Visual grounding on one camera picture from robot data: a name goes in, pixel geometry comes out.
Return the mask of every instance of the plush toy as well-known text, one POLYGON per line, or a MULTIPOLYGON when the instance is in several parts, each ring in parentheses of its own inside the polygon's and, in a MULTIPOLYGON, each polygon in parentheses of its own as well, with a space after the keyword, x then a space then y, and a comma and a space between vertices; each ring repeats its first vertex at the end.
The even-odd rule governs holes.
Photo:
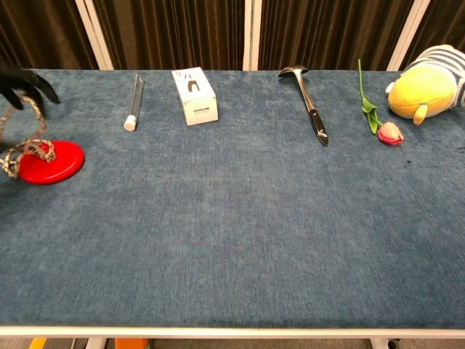
POLYGON ((425 118, 465 106, 465 54, 451 45, 430 47, 386 89, 398 116, 419 125, 425 118))

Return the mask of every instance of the red frisbee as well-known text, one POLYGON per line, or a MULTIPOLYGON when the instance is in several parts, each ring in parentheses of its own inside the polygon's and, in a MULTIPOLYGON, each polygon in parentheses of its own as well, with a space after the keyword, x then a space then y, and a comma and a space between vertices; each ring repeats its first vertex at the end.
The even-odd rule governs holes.
MULTIPOLYGON (((79 171, 84 164, 82 148, 67 140, 52 142, 56 159, 50 162, 40 159, 33 154, 25 154, 21 159, 19 176, 31 184, 53 184, 66 180, 79 171)), ((45 143, 40 147, 49 150, 45 143)))

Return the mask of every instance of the cardboard box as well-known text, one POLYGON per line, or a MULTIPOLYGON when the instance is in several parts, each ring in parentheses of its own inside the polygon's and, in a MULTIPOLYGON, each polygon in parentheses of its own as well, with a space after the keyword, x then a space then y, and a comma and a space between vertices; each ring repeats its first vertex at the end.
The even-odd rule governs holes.
POLYGON ((218 120, 217 96, 202 68, 172 71, 188 126, 218 120))

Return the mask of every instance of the table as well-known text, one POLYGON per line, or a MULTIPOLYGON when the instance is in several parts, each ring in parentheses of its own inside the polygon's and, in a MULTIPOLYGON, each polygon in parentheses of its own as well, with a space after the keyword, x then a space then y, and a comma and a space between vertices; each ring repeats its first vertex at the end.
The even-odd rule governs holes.
POLYGON ((324 148, 278 72, 207 71, 219 121, 187 127, 171 72, 143 71, 130 133, 134 71, 40 74, 62 101, 46 138, 86 162, 51 186, 0 176, 0 335, 465 337, 464 109, 417 127, 387 107, 397 73, 365 72, 392 147, 356 71, 310 71, 324 148))

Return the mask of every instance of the braided rope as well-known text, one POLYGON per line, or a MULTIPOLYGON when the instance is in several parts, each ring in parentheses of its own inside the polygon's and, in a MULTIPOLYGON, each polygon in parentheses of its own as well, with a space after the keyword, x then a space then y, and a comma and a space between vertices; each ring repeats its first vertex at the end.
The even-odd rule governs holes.
MULTIPOLYGON (((55 160, 55 151, 54 151, 54 146, 52 142, 48 140, 39 139, 39 137, 47 129, 47 123, 45 122, 45 119, 42 116, 42 113, 39 107, 37 106, 36 102, 32 98, 29 98, 25 95, 21 96, 21 98, 24 101, 31 104, 31 107, 32 109, 34 109, 34 112, 36 114, 36 118, 37 120, 39 120, 40 127, 36 132, 34 132, 34 134, 31 137, 29 137, 29 139, 9 149, 7 151, 5 159, 0 158, 1 168, 5 171, 8 177, 12 179, 17 178, 18 173, 20 171, 21 159, 23 158, 25 154, 36 155, 46 162, 55 160), (49 146, 49 149, 47 152, 44 151, 44 149, 39 147, 41 143, 47 144, 49 146)), ((10 106, 5 112, 5 114, 3 116, 0 116, 0 144, 3 141, 3 131, 4 131, 5 124, 8 121, 8 119, 11 117, 13 110, 14 108, 10 106)))

